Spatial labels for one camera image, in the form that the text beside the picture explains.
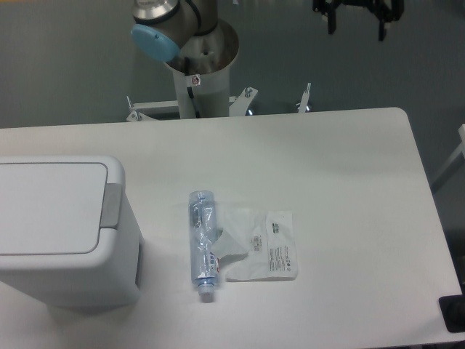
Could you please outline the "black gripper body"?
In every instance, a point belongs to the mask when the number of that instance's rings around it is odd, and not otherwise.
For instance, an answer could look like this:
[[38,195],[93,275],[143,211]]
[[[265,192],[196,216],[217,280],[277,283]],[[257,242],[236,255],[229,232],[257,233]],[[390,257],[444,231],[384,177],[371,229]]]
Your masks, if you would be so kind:
[[403,0],[314,0],[312,2],[312,10],[314,12],[327,13],[332,9],[336,9],[341,4],[345,6],[364,7],[375,15],[402,15],[405,9]]

